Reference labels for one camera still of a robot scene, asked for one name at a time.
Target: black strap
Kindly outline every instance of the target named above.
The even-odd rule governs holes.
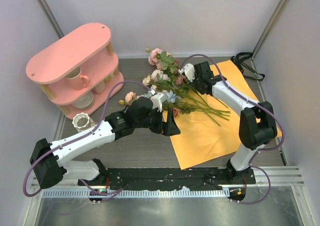
[[[243,69],[243,67],[244,67],[244,68],[248,69],[249,71],[262,77],[260,79],[256,79],[252,76],[243,75],[244,78],[257,80],[257,81],[263,81],[266,76],[265,74],[259,74],[251,66],[244,63],[244,61],[247,59],[250,59],[252,57],[252,55],[253,54],[251,52],[241,52],[241,53],[237,54],[236,56],[231,57],[230,60],[237,66],[237,68],[241,71],[242,74],[244,72],[244,69]]]

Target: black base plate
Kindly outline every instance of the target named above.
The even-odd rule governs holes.
[[[252,169],[245,176],[246,181],[232,182],[226,169],[219,168],[113,168],[107,170],[110,189],[172,191],[183,186],[191,191],[220,190],[219,185],[248,185],[256,183]]]

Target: white wall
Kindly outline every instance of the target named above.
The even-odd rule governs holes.
[[[279,0],[47,0],[66,34],[108,25],[119,56],[161,47],[178,55],[252,51]]]
[[[58,109],[26,76],[29,59],[58,39],[36,0],[0,0],[0,225],[21,226],[22,183],[35,142],[53,138]]]
[[[283,122],[284,153],[320,212],[320,1],[290,0],[256,57],[266,98]]]

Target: orange paper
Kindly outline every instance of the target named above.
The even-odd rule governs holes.
[[[234,88],[257,100],[238,68],[230,60],[221,62],[218,66],[223,76]],[[214,75],[218,74],[214,65],[211,66],[211,70]],[[225,108],[210,95],[202,95],[202,97],[215,109],[229,110],[231,112],[230,121],[212,115],[221,124],[218,126],[202,112],[192,112],[176,117],[175,122],[181,130],[181,134],[171,136],[170,139],[181,169],[233,153],[240,145],[239,116],[232,109]]]

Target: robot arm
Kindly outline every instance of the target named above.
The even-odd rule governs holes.
[[[159,109],[162,109],[162,102],[165,100],[166,95],[162,93],[157,93],[151,99],[140,97],[124,110],[111,113],[97,126],[94,133],[86,137],[84,135],[93,131],[96,126],[51,143],[46,139],[39,140],[33,150],[31,164],[47,151],[68,143],[35,166],[34,172],[40,187],[47,189],[62,180],[71,179],[84,179],[91,185],[100,185],[106,175],[106,169],[100,160],[78,162],[72,159],[101,144],[130,135],[135,128],[149,128],[152,132],[165,136],[180,134],[172,110],[168,111],[167,121],[163,122],[162,112]]]
[[[243,178],[257,150],[263,148],[277,136],[275,120],[252,102],[273,113],[271,104],[267,101],[259,103],[234,87],[231,91],[219,75],[214,76],[207,61],[196,65],[187,64],[180,70],[180,73],[184,73],[191,85],[201,94],[209,94],[222,100],[240,116],[241,144],[235,155],[228,161],[227,168],[231,178]],[[231,86],[227,79],[224,80],[228,86]]]

